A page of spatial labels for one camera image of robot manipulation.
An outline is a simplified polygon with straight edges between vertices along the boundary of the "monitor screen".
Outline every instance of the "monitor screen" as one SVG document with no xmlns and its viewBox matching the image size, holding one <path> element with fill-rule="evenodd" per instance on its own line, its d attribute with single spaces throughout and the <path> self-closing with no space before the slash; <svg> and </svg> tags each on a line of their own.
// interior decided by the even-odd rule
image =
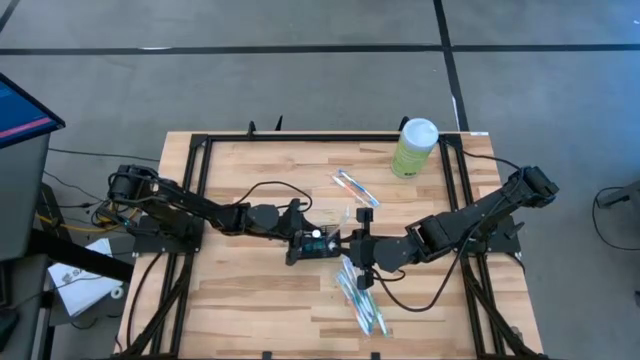
<svg viewBox="0 0 640 360">
<path fill-rule="evenodd" d="M 8 79 L 0 78 L 0 148 L 64 126 Z"/>
</svg>

